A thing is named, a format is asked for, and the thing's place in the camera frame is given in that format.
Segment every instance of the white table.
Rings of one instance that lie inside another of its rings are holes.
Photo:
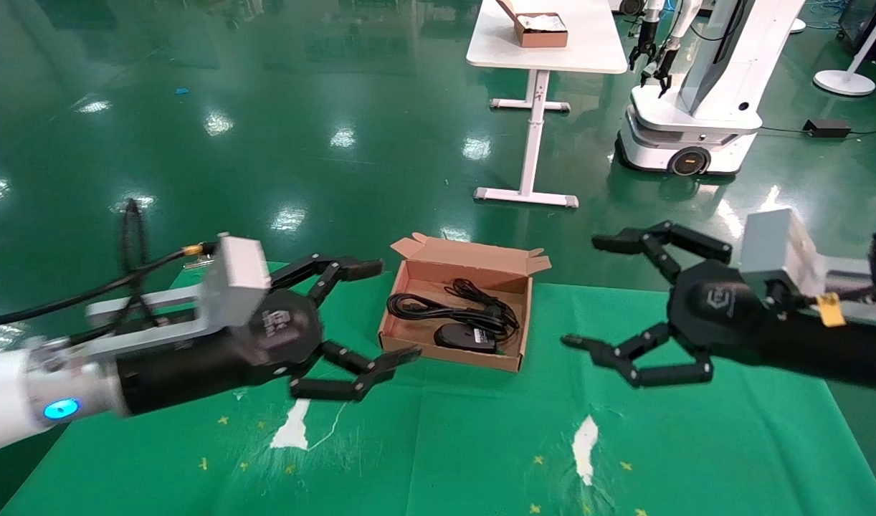
[[[626,56],[607,0],[514,0],[520,13],[559,13],[568,29],[568,46],[563,49],[523,49],[514,33],[513,21],[498,6],[496,0],[483,0],[480,17],[473,29],[473,39],[467,50],[467,62],[491,68],[521,68],[529,70],[527,95],[524,100],[491,100],[494,108],[530,108],[527,128],[527,149],[520,174],[519,190],[477,188],[476,199],[497,199],[569,206],[578,208],[576,196],[537,193],[533,179],[540,154],[543,133],[543,112],[547,109],[567,111],[567,102],[547,102],[546,88],[550,71],[582,73],[623,73]]]

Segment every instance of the robotic arm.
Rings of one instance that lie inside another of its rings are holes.
[[[654,59],[654,36],[658,32],[658,23],[661,21],[661,11],[664,10],[665,0],[645,0],[642,28],[639,32],[639,42],[629,52],[629,69],[635,70],[635,62],[644,54],[648,56],[648,62]]]
[[[661,49],[658,50],[657,58],[653,61],[651,53],[647,52],[649,56],[648,65],[642,69],[641,85],[645,86],[649,77],[657,79],[658,84],[661,85],[661,94],[658,95],[658,98],[661,98],[671,88],[670,68],[674,64],[677,51],[680,50],[680,40],[683,39],[683,35],[690,29],[690,25],[696,19],[696,14],[700,12],[701,6],[703,6],[703,0],[680,0],[680,5],[674,13],[673,29],[671,29],[670,36],[661,45]],[[651,43],[651,47],[654,50],[654,42]]]
[[[372,360],[323,337],[318,307],[327,294],[381,274],[382,261],[314,254],[270,275],[259,242],[219,237],[202,283],[138,295],[150,308],[195,304],[190,310],[159,326],[134,320],[94,339],[38,337],[0,353],[0,448],[100,412],[145,414],[283,376],[294,398],[360,401],[419,357],[410,348]],[[313,275],[307,296],[290,291]],[[91,304],[88,320],[116,320],[129,306],[130,298]],[[356,379],[306,378],[321,358]]]
[[[740,269],[729,267],[729,244],[669,221],[596,236],[593,244],[602,251],[643,254],[671,284],[667,322],[615,347],[577,335],[562,339],[587,350],[595,365],[616,370],[631,386],[709,382],[710,357],[719,356],[876,388],[876,281],[870,281],[868,262],[817,254],[791,210],[749,216]],[[681,270],[665,252],[667,244],[705,261]],[[821,297],[825,292],[838,292],[845,324],[819,316],[816,305],[830,298]],[[635,359],[670,338],[692,363],[635,366]]]

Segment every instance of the brown box on table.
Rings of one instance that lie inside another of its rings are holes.
[[[422,347],[422,356],[471,366],[491,367],[516,373],[520,370],[530,327],[531,274],[550,268],[542,249],[523,251],[473,242],[455,242],[412,233],[392,246],[405,260],[399,265],[390,295],[418,294],[452,307],[475,307],[444,291],[455,278],[465,278],[490,296],[514,310],[520,329],[509,340],[498,344],[498,355],[476,353],[435,345],[434,333],[450,320],[402,320],[384,312],[378,329],[381,347],[390,352],[409,346]]]
[[[520,23],[518,16],[555,16],[559,18],[559,21],[562,21],[562,18],[559,16],[559,13],[515,13],[514,7],[511,4],[510,0],[496,0],[498,4],[501,6],[501,9],[505,10],[505,13],[514,21],[514,32],[518,35],[518,42],[520,45],[527,49],[536,49],[536,48],[562,48],[565,47],[568,43],[568,29],[566,27],[565,30],[561,30],[561,32],[547,32],[547,30],[530,30],[527,27],[524,27],[523,23]]]

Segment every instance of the blue led light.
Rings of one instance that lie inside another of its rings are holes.
[[[46,408],[42,409],[42,415],[49,419],[64,419],[78,412],[80,408],[81,404],[78,403],[77,399],[60,399],[60,401],[51,402]]]

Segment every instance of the green mat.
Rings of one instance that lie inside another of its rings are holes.
[[[327,336],[376,355],[391,282],[339,285]],[[269,447],[294,404],[284,381],[85,419],[2,514],[876,515],[874,477],[821,381],[718,360],[710,385],[632,390],[559,336],[622,340],[662,319],[664,294],[534,296],[517,375],[419,360],[361,404],[310,402],[309,451]],[[668,346],[659,360],[688,358]],[[586,486],[572,441],[589,416]]]

